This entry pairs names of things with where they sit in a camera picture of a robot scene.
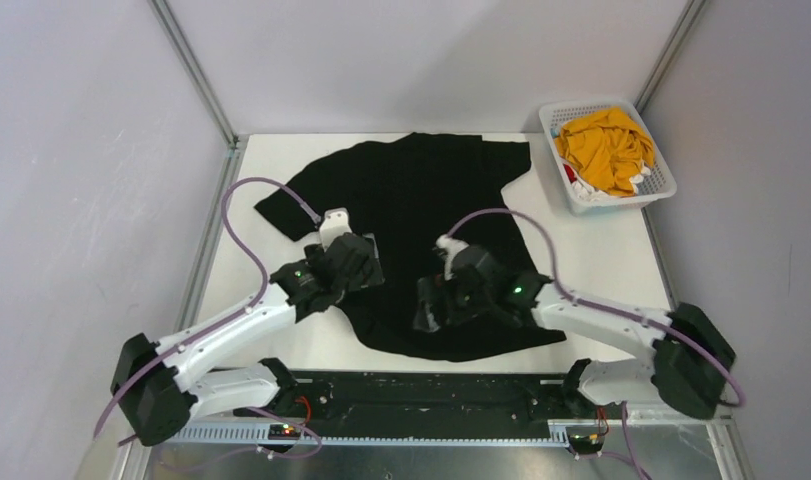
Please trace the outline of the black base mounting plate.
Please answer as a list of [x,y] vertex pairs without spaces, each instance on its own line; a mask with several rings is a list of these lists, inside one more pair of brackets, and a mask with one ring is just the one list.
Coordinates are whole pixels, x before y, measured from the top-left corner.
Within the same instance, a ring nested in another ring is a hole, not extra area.
[[334,404],[339,413],[346,406],[404,405],[417,408],[451,405],[504,404],[531,399],[555,402],[571,418],[584,418],[596,408],[578,394],[564,389],[560,374],[403,373],[296,370],[296,385],[277,400],[271,412],[283,418],[309,422],[311,414],[298,413],[296,404],[314,407]]

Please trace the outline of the white plastic laundry basket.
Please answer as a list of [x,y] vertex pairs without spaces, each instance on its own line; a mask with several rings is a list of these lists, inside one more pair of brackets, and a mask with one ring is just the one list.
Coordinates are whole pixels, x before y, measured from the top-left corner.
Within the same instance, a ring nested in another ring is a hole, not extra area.
[[564,101],[542,106],[538,116],[573,214],[640,209],[677,192],[632,103]]

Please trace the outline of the aluminium frame rail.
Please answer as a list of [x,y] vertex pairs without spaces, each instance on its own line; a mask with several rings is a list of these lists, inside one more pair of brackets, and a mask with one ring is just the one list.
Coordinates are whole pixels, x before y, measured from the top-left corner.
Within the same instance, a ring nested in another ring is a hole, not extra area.
[[254,444],[269,447],[300,444],[535,444],[568,442],[568,428],[618,426],[619,406],[605,409],[607,418],[591,413],[571,418],[555,402],[531,399],[504,404],[451,405],[417,408],[404,405],[352,404],[337,413],[332,402],[316,407],[299,402],[295,411],[311,414],[308,424],[273,419],[248,409],[237,415],[195,420],[165,441]]

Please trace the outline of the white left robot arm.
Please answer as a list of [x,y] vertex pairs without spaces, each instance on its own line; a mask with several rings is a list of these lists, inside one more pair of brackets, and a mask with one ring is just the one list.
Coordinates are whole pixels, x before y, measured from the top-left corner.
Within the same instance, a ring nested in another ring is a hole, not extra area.
[[370,234],[344,233],[328,246],[312,244],[304,251],[304,259],[283,265],[269,276],[264,292],[224,318],[158,341],[137,334],[123,344],[111,394],[134,439],[156,446],[201,417],[247,407],[283,416],[294,408],[296,381],[280,360],[264,358],[229,370],[219,364],[264,336],[384,281]]

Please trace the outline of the left corner aluminium post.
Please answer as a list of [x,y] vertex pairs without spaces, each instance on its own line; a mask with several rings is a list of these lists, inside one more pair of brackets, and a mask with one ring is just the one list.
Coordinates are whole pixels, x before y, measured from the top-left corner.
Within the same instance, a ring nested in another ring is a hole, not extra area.
[[234,148],[238,143],[238,134],[231,125],[173,7],[166,0],[149,0],[148,4],[220,137],[229,148]]

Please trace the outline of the right corner aluminium post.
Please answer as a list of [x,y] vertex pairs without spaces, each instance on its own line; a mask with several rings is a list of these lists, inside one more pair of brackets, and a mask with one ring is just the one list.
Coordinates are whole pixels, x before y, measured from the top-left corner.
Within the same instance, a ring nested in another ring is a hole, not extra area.
[[675,64],[680,50],[690,38],[707,5],[707,0],[689,0],[684,5],[650,74],[634,101],[634,106],[640,113],[646,110],[666,75]]

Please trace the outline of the yellow t shirt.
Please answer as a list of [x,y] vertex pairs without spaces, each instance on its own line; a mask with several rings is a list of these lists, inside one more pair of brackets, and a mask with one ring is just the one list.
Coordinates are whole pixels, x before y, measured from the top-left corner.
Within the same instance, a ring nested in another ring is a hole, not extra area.
[[597,189],[632,196],[630,178],[655,166],[652,137],[620,107],[573,119],[558,130],[556,150],[577,175]]

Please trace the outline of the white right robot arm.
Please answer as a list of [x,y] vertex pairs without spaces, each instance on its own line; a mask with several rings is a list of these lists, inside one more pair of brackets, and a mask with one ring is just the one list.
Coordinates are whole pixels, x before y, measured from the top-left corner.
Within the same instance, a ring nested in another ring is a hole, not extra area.
[[627,353],[616,361],[577,360],[565,374],[565,410],[579,418],[611,404],[663,403],[698,420],[723,405],[736,355],[703,310],[631,307],[584,297],[534,270],[512,270],[476,245],[441,248],[442,272],[417,282],[414,326],[450,332],[477,320],[521,330],[572,333]]

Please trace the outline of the corner aluminium post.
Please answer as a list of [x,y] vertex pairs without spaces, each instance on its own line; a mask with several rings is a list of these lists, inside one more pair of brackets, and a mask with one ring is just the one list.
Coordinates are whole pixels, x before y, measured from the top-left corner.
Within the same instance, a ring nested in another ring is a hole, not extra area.
[[231,125],[173,7],[166,0],[149,0],[148,4],[220,137],[229,148],[234,148],[238,143],[238,134]]
[[666,75],[675,64],[680,50],[690,38],[707,5],[707,0],[689,0],[684,5],[650,74],[634,101],[634,106],[640,113],[646,110]]

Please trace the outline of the white red cloth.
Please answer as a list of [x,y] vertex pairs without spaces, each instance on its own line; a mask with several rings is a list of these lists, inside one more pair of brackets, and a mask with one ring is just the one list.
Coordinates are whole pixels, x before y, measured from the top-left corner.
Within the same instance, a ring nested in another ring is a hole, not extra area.
[[[568,180],[570,181],[572,191],[580,200],[585,202],[599,202],[610,199],[618,199],[618,196],[597,189],[581,179],[577,175],[576,170],[569,164],[563,163],[562,167],[568,177]],[[630,178],[632,196],[639,193],[640,186],[651,174],[652,170],[646,166],[643,166],[639,174],[636,174]]]

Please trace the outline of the black t shirt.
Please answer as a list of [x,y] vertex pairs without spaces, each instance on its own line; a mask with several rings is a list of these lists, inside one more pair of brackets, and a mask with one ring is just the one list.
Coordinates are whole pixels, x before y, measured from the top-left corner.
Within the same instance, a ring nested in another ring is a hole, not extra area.
[[556,344],[566,336],[538,326],[513,328],[488,316],[459,327],[415,328],[417,283],[441,271],[434,253],[447,232],[485,247],[503,265],[534,263],[515,220],[507,214],[505,186],[531,167],[529,146],[474,135],[413,133],[393,142],[367,141],[322,157],[260,200],[257,213],[298,241],[315,231],[306,208],[343,208],[354,231],[378,244],[384,283],[341,304],[358,340],[387,353],[466,362]]

